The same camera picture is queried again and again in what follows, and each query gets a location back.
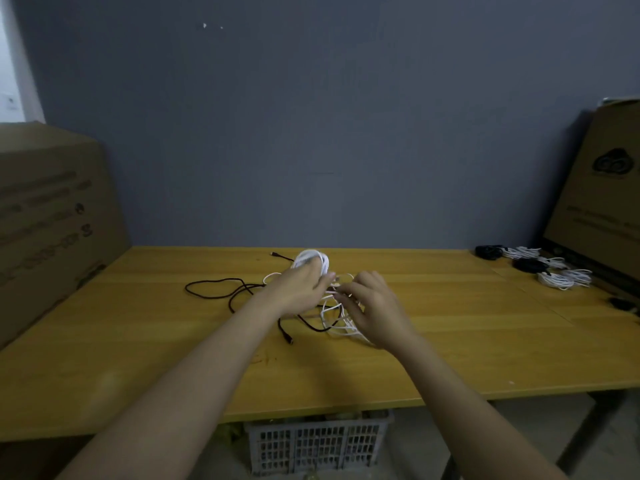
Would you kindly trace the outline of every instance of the person's right hand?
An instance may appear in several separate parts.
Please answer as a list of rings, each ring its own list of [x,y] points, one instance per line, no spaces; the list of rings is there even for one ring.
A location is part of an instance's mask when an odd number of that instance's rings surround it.
[[[377,271],[358,273],[352,282],[341,285],[334,297],[366,338],[391,353],[417,334],[395,293]],[[364,305],[364,311],[357,301]]]

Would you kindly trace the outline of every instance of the hand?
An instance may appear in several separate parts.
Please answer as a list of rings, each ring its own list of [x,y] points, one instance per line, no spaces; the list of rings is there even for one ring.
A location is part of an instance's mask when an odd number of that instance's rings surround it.
[[[377,271],[358,273],[352,282],[340,286],[334,296],[347,309],[358,330],[391,353],[417,335],[400,301]],[[364,311],[356,300],[364,305]]]
[[[318,304],[335,278],[335,273],[320,276],[321,272],[320,258],[313,258],[302,266],[284,271],[256,297],[273,305],[278,316],[306,312]]]

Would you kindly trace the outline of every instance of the wooden table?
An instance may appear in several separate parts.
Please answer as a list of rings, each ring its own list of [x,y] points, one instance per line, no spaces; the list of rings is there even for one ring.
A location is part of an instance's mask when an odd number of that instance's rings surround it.
[[[260,248],[133,248],[0,352],[0,441],[95,433],[229,316],[190,281],[261,282]],[[278,249],[294,257],[297,249]],[[376,269],[426,336],[488,399],[640,385],[640,327],[601,290],[540,285],[467,251],[324,250],[332,270]],[[222,294],[232,283],[201,285]],[[240,305],[244,298],[238,297]],[[391,355],[283,320],[256,351],[224,421],[421,404]]]

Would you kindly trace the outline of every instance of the floor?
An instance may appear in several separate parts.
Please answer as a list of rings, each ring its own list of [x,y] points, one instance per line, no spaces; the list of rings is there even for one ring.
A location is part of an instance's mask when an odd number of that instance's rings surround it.
[[[555,461],[586,416],[593,401],[586,394],[499,401],[496,405],[549,460]],[[377,466],[360,471],[320,472],[309,480],[439,479],[449,457],[425,408],[395,411]],[[202,453],[189,480],[252,478],[238,454],[213,441]],[[296,480],[304,475],[271,476]],[[576,480],[637,480],[640,477],[640,390],[633,391],[606,432],[572,476]]]

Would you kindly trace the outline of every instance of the person's left hand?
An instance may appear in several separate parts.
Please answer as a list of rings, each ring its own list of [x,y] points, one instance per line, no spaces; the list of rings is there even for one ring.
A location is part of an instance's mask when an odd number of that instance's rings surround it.
[[[324,296],[335,273],[320,276],[322,263],[315,257],[302,266],[290,268],[271,281],[256,295],[275,306],[278,316],[297,315],[313,308]]]

